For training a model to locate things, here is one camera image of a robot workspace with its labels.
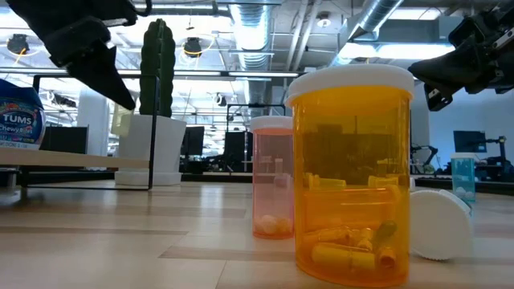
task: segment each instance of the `wall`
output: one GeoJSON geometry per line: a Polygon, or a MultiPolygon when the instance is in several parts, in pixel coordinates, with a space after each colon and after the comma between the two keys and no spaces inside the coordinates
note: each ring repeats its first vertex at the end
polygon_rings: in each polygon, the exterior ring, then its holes
{"type": "MultiPolygon", "coordinates": [[[[455,153],[453,132],[456,130],[485,131],[488,139],[506,136],[508,140],[512,140],[505,146],[507,158],[514,159],[514,128],[510,125],[513,111],[512,92],[497,95],[494,90],[485,90],[477,95],[468,95],[461,90],[454,95],[453,103],[443,110],[428,112],[430,144],[439,149],[441,166],[444,168],[455,153]]],[[[487,153],[477,153],[477,157],[481,159],[499,155],[500,147],[497,144],[488,144],[487,153]]],[[[432,165],[438,168],[436,159],[432,161],[432,165]]]]}
{"type": "MultiPolygon", "coordinates": [[[[410,139],[413,145],[429,145],[430,129],[423,84],[418,83],[414,88],[414,98],[410,103],[410,139]]],[[[425,161],[430,151],[421,150],[414,154],[414,159],[425,161]]]]}

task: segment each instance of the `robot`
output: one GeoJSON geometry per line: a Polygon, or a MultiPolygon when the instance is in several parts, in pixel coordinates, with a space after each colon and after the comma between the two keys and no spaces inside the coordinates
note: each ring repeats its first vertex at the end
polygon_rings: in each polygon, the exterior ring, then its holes
{"type": "Polygon", "coordinates": [[[428,108],[437,112],[462,88],[503,94],[514,88],[514,0],[465,18],[448,40],[455,50],[414,63],[409,71],[425,83],[428,108]]]}
{"type": "Polygon", "coordinates": [[[7,0],[10,8],[43,41],[50,60],[65,67],[69,75],[108,97],[117,104],[133,110],[136,107],[129,90],[116,70],[116,47],[110,47],[108,27],[131,26],[137,16],[148,16],[130,0],[7,0]]]}

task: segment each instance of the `table surface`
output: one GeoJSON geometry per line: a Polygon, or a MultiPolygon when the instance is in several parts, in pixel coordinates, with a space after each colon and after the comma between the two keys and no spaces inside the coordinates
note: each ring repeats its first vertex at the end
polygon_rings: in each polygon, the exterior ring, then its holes
{"type": "MultiPolygon", "coordinates": [[[[343,288],[297,269],[292,239],[252,237],[251,184],[29,196],[21,206],[18,192],[0,193],[2,289],[343,288]]],[[[446,263],[412,256],[404,288],[514,288],[513,215],[514,197],[479,193],[475,252],[446,263]]]]}

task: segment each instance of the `pill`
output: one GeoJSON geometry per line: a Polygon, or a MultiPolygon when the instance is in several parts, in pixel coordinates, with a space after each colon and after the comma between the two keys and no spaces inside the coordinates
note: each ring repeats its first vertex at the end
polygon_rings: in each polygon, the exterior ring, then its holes
{"type": "Polygon", "coordinates": [[[308,188],[308,189],[311,188],[311,181],[310,181],[311,177],[312,177],[311,173],[304,173],[304,179],[303,179],[304,188],[308,188]]]}
{"type": "Polygon", "coordinates": [[[361,231],[351,230],[350,231],[350,246],[356,246],[361,241],[361,231]]]}
{"type": "Polygon", "coordinates": [[[260,225],[263,227],[264,233],[275,234],[277,231],[276,218],[271,215],[263,215],[260,219],[260,225]]]}
{"type": "Polygon", "coordinates": [[[475,199],[475,194],[473,192],[466,192],[466,200],[473,200],[475,199]]]}
{"type": "Polygon", "coordinates": [[[377,180],[377,177],[375,176],[369,176],[368,177],[368,187],[370,188],[376,188],[375,181],[377,180]]]}
{"type": "Polygon", "coordinates": [[[371,244],[371,241],[369,239],[364,238],[361,241],[359,241],[359,243],[357,243],[357,248],[372,251],[373,245],[371,244]]]}
{"type": "Polygon", "coordinates": [[[397,185],[384,185],[383,187],[393,193],[395,201],[399,201],[402,198],[402,192],[397,185]]]}
{"type": "Polygon", "coordinates": [[[373,238],[373,230],[364,228],[361,230],[361,238],[371,240],[373,238]]]}
{"type": "Polygon", "coordinates": [[[385,247],[380,249],[378,254],[378,263],[383,268],[392,268],[396,265],[396,254],[393,248],[385,247]]]}
{"type": "Polygon", "coordinates": [[[338,268],[342,271],[350,269],[375,269],[375,255],[347,246],[332,243],[318,243],[312,248],[312,261],[324,267],[338,268]]]}
{"type": "Polygon", "coordinates": [[[314,176],[311,173],[308,173],[307,174],[307,178],[308,178],[308,188],[309,189],[314,189],[315,188],[314,176]]]}
{"type": "Polygon", "coordinates": [[[396,229],[396,222],[392,220],[384,221],[373,236],[371,241],[373,248],[378,248],[385,240],[393,236],[396,229]]]}
{"type": "Polygon", "coordinates": [[[319,189],[320,186],[321,186],[320,176],[319,175],[314,175],[314,187],[319,189]]]}
{"type": "Polygon", "coordinates": [[[290,218],[277,218],[276,221],[277,232],[280,234],[287,234],[292,232],[292,220],[290,218]]]}
{"type": "Polygon", "coordinates": [[[265,234],[264,233],[264,228],[260,224],[260,218],[259,217],[255,217],[255,219],[254,219],[254,232],[256,232],[258,234],[265,234]]]}
{"type": "Polygon", "coordinates": [[[334,242],[341,245],[349,245],[350,229],[347,226],[318,230],[308,233],[304,237],[307,244],[314,245],[317,242],[334,242]]]}
{"type": "Polygon", "coordinates": [[[466,194],[466,190],[463,187],[459,187],[455,190],[455,195],[457,197],[463,198],[465,194],[466,194]]]}

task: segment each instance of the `metal frame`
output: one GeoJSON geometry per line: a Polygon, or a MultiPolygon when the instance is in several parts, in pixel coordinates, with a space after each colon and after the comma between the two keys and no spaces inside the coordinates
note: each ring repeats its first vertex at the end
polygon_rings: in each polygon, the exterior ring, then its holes
{"type": "Polygon", "coordinates": [[[282,108],[286,115],[286,106],[283,104],[228,104],[226,106],[226,130],[228,131],[230,108],[232,107],[248,107],[248,108],[282,108]]]}
{"type": "MultiPolygon", "coordinates": [[[[42,78],[73,78],[69,74],[44,74],[34,75],[34,82],[32,84],[36,92],[39,93],[39,87],[42,78]]],[[[128,191],[150,191],[153,188],[153,159],[155,157],[155,137],[157,127],[157,111],[160,95],[160,80],[156,75],[141,75],[141,74],[126,74],[121,75],[122,79],[141,79],[152,78],[155,80],[155,96],[153,98],[153,114],[152,114],[152,132],[150,137],[150,158],[149,158],[149,177],[148,188],[134,189],[134,188],[96,188],[96,187],[81,187],[81,186],[50,186],[50,185],[28,185],[30,178],[30,171],[25,166],[21,166],[20,185],[21,200],[25,201],[28,198],[28,188],[44,188],[44,189],[101,189],[101,190],[128,190],[128,191]]]]}

